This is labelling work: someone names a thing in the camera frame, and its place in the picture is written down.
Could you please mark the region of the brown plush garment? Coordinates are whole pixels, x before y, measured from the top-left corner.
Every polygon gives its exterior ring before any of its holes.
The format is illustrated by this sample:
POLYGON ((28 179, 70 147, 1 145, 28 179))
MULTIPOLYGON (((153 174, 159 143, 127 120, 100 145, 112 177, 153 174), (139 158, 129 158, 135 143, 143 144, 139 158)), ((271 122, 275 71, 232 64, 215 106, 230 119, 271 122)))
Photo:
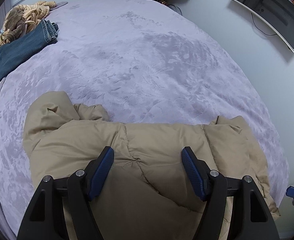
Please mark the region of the brown plush garment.
POLYGON ((4 43, 17 40, 24 30, 25 18, 23 17, 23 10, 20 8, 13 8, 4 21, 2 38, 4 43))

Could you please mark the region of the lavender plush bed blanket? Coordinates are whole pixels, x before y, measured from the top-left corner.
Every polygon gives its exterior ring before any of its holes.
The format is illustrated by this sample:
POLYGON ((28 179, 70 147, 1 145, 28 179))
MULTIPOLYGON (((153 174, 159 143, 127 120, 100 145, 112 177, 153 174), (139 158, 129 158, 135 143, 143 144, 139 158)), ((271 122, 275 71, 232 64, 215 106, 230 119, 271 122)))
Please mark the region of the lavender plush bed blanket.
POLYGON ((205 31, 149 0, 85 0, 54 10, 57 43, 0 81, 0 230, 16 239, 37 186, 23 147, 31 104, 65 92, 101 105, 110 122, 207 125, 244 118, 268 163, 277 208, 289 168, 266 105, 241 68, 205 31))

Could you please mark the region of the beige puffer jacket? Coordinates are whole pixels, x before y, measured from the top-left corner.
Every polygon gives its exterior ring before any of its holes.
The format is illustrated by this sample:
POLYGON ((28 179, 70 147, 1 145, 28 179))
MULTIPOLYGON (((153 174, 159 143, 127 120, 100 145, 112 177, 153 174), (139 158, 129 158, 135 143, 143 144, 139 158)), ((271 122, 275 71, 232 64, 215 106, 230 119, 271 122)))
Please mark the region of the beige puffer jacket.
POLYGON ((243 117, 218 116, 207 125, 110 122, 101 105, 73 104, 65 92, 47 92, 30 105, 23 147, 31 178, 64 178, 96 159, 105 147, 114 163, 91 203, 105 239, 192 239, 205 204, 194 193, 181 161, 191 147, 212 170, 249 175, 273 218, 268 163, 243 117))

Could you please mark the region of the tan striped knit garment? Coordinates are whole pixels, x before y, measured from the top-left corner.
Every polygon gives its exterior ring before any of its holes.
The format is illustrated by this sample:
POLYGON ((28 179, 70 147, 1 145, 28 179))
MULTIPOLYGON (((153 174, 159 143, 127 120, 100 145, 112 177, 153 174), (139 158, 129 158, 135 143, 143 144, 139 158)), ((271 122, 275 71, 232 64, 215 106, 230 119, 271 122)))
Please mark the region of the tan striped knit garment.
MULTIPOLYGON (((50 11, 53 10, 54 8, 57 7, 57 3, 55 1, 38 1, 35 4, 31 5, 25 5, 25 4, 20 4, 15 6, 14 8, 20 8, 23 10, 23 17, 25 18, 25 30, 22 32, 21 37, 23 35, 33 31, 40 21, 44 18, 46 18, 49 14, 50 11)), ((8 44, 4 43, 3 41, 3 28, 4 28, 4 23, 0 32, 0 47, 8 44)))

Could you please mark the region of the blue denim jeans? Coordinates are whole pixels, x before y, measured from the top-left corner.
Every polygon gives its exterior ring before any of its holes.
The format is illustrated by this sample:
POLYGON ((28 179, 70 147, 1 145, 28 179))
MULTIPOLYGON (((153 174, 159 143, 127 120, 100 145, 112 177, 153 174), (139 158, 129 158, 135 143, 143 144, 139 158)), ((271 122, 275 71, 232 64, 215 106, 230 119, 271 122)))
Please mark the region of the blue denim jeans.
POLYGON ((0 47, 0 81, 50 44, 57 43, 58 24, 41 20, 23 37, 0 47))

